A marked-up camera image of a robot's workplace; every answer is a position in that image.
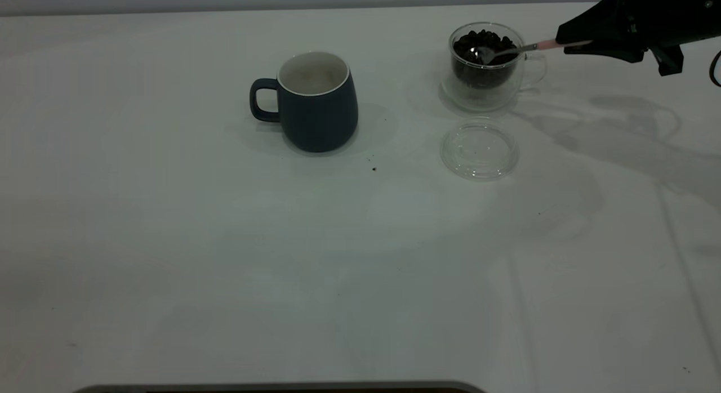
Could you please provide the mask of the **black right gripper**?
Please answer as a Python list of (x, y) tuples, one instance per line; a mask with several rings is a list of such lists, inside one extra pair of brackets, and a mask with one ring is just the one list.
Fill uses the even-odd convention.
[[(557, 29), (557, 42), (578, 42), (567, 55), (599, 55), (641, 62), (646, 48), (662, 77), (682, 72), (682, 45), (720, 35), (720, 0), (601, 0)], [(628, 33), (629, 13), (642, 44), (620, 41)], [(579, 42), (591, 41), (581, 45)]]

